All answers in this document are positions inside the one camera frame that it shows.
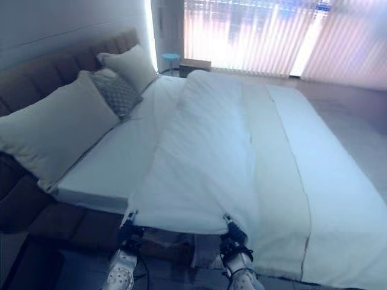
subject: white bed sheet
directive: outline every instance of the white bed sheet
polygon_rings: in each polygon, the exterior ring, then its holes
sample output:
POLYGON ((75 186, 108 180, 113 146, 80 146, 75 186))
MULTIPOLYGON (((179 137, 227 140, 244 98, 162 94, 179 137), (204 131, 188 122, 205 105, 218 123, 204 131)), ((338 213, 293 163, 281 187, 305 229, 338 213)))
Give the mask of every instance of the white bed sheet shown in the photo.
POLYGON ((382 197, 299 91, 246 91, 256 92, 246 98, 261 213, 256 269, 338 288, 387 289, 382 197))
POLYGON ((307 99, 270 87, 308 196, 305 282, 387 289, 387 206, 307 99))
POLYGON ((125 213, 130 192, 148 171, 153 150, 175 110, 185 79, 161 76, 126 121, 108 132, 58 183, 55 198, 125 213))

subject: white pillow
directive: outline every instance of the white pillow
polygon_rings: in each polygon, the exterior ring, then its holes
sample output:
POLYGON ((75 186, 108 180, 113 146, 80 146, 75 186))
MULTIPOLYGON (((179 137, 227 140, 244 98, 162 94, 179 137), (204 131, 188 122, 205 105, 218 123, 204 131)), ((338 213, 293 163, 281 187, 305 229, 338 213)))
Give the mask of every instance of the white pillow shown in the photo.
POLYGON ((123 54, 99 53, 97 58, 102 66, 132 83, 140 94, 157 77, 148 54, 139 45, 123 54))
POLYGON ((85 72, 43 100, 0 118, 0 150, 52 191, 65 172, 119 122, 85 72))
POLYGON ((99 69, 98 71, 94 71, 93 74, 97 76, 104 76, 104 77, 117 77, 118 74, 114 71, 112 71, 109 68, 102 68, 99 69))

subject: robotic arm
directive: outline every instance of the robotic arm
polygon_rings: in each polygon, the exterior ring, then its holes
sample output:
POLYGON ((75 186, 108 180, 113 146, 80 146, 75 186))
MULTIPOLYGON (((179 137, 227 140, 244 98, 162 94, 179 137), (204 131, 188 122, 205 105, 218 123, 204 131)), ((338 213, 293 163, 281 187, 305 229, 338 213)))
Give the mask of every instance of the robotic arm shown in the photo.
MULTIPOLYGON (((144 228, 134 225, 136 214, 137 212, 130 213, 121 227, 117 237, 119 249, 110 262, 108 278, 101 290, 131 290, 134 286, 133 272, 137 266, 138 251, 145 231, 144 228)), ((224 219, 229 232, 221 236, 220 255, 229 278, 227 290, 264 290, 252 267, 253 251, 244 245, 246 234, 229 215, 225 214, 224 219)))

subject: sunlight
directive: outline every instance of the sunlight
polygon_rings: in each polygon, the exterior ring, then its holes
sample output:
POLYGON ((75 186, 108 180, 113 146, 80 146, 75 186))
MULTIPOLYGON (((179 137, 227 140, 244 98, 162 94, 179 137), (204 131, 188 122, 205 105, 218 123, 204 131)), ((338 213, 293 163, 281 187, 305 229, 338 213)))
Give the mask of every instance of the sunlight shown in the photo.
POLYGON ((156 71, 158 71, 156 41, 155 41, 155 33, 153 28, 151 0, 145 0, 145 12, 146 12, 146 26, 147 26, 148 40, 149 40, 149 51, 151 52, 153 67, 155 68, 156 71))
POLYGON ((305 36, 304 42, 300 48, 299 53, 297 54, 297 59, 294 62, 293 69, 290 72, 291 76, 300 77, 307 67, 308 61, 316 43, 319 39, 320 32, 322 30, 322 21, 324 18, 323 13, 318 13, 315 20, 310 25, 307 35, 305 36))

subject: mattress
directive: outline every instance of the mattress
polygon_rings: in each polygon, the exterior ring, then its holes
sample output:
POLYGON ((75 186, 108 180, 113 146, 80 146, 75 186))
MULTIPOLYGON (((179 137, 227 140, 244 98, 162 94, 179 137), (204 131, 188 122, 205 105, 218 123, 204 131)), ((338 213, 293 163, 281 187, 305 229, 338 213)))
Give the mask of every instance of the mattress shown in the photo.
POLYGON ((125 213, 129 194, 143 179, 171 118, 185 79, 161 76, 142 94, 131 119, 109 131, 57 185, 61 202, 125 213))

